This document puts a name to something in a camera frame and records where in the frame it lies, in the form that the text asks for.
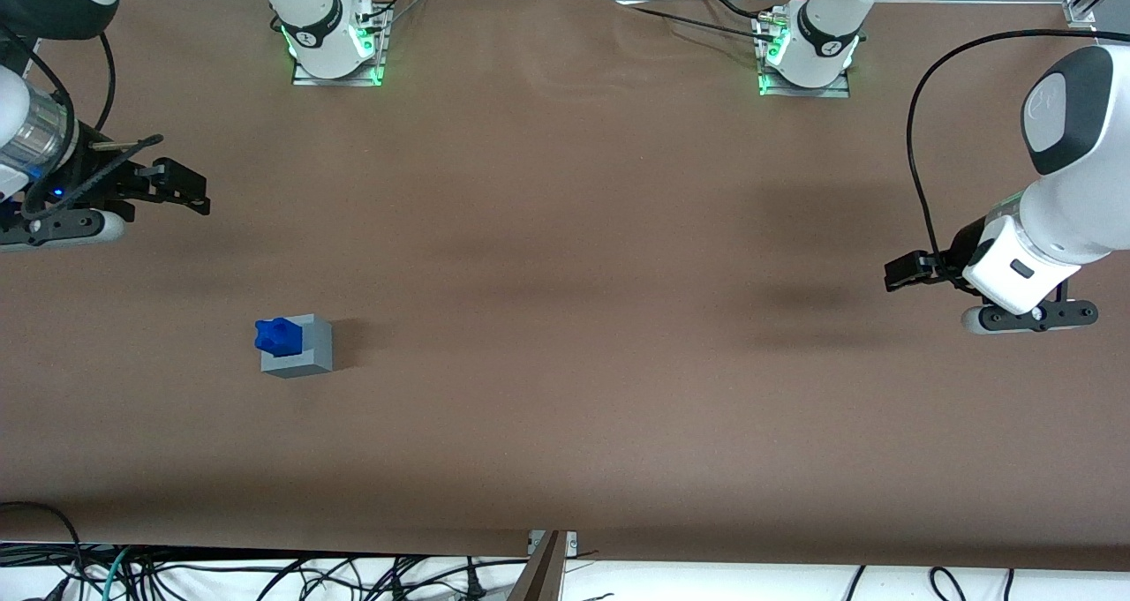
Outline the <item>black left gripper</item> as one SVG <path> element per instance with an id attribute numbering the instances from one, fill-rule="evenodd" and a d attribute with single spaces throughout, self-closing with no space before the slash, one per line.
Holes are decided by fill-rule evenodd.
<path id="1" fill-rule="evenodd" d="M 994 246 L 999 232 L 990 230 L 985 235 L 986 218 L 975 219 L 957 230 L 948 249 L 948 271 L 939 252 L 909 252 L 903 256 L 889 260 L 885 264 L 885 289 L 897 291 L 912 286 L 936 286 L 951 284 L 965 294 L 986 296 L 986 291 L 970 282 L 964 275 L 966 268 L 976 265 Z"/>

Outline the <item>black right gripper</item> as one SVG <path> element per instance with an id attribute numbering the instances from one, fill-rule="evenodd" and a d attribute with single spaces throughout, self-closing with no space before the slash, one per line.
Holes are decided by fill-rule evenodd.
<path id="1" fill-rule="evenodd" d="M 23 134 L 23 223 L 44 223 L 52 216 L 97 208 L 132 223 L 136 200 L 186 207 L 210 215 L 207 180 L 180 162 L 160 157 L 153 166 L 134 162 L 138 154 L 164 136 L 146 136 L 129 143 L 99 133 Z"/>

